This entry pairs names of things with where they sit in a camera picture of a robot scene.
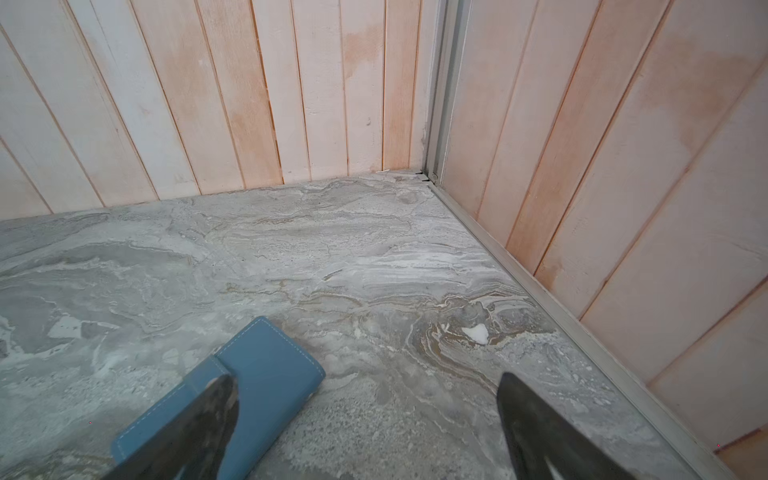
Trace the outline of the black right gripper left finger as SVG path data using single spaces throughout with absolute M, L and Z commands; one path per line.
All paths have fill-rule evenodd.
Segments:
M 105 477 L 215 479 L 238 416 L 237 380 L 230 374 L 222 375 Z

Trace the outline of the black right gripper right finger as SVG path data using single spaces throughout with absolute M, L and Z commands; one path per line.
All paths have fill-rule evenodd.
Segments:
M 523 380 L 505 372 L 497 409 L 518 479 L 631 479 Z

